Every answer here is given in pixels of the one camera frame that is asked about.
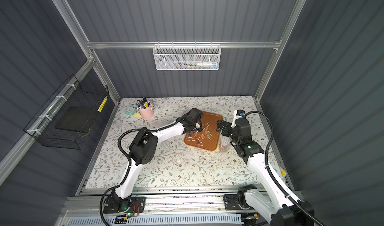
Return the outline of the round patterned jar lid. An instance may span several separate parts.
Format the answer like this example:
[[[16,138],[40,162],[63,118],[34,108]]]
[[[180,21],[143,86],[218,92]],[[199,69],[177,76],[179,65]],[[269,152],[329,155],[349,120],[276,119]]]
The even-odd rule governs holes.
[[[163,149],[168,149],[170,146],[171,146],[171,143],[170,143],[169,141],[163,141],[163,142],[161,143],[161,147],[162,147]]]

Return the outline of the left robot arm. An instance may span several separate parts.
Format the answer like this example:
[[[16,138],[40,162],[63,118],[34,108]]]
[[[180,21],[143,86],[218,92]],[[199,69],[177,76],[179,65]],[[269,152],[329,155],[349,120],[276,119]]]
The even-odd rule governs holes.
[[[126,212],[131,207],[135,182],[143,166],[154,158],[158,144],[172,137],[200,129],[203,115],[202,111],[193,108],[169,125],[152,130],[146,127],[132,129],[120,135],[117,145],[121,153],[128,159],[128,164],[119,184],[111,188],[111,194],[108,197],[116,211]],[[122,147],[122,141],[130,133],[136,133],[136,136],[129,145],[129,151],[126,152]]]

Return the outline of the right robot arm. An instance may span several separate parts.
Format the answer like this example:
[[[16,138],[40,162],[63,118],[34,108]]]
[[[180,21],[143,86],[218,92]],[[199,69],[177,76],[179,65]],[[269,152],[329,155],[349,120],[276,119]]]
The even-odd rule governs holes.
[[[302,201],[282,181],[277,172],[266,164],[266,151],[252,140],[251,126],[247,119],[238,118],[232,123],[219,120],[217,132],[231,139],[239,157],[257,175],[266,190],[264,196],[254,185],[238,189],[238,203],[243,208],[253,208],[271,226],[313,226],[314,209]]]

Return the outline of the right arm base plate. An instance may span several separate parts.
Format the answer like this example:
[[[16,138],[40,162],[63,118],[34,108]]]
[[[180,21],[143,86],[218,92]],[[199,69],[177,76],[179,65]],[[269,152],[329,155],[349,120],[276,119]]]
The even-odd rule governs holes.
[[[225,194],[223,196],[223,201],[224,201],[226,211],[255,210],[250,206],[242,205],[236,194]]]

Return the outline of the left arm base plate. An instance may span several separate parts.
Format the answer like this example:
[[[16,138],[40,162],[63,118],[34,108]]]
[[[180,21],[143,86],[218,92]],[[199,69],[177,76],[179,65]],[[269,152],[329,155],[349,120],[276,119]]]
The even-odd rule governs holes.
[[[131,197],[128,200],[114,200],[108,196],[104,202],[103,213],[105,214],[133,214],[143,213],[146,205],[146,197]]]

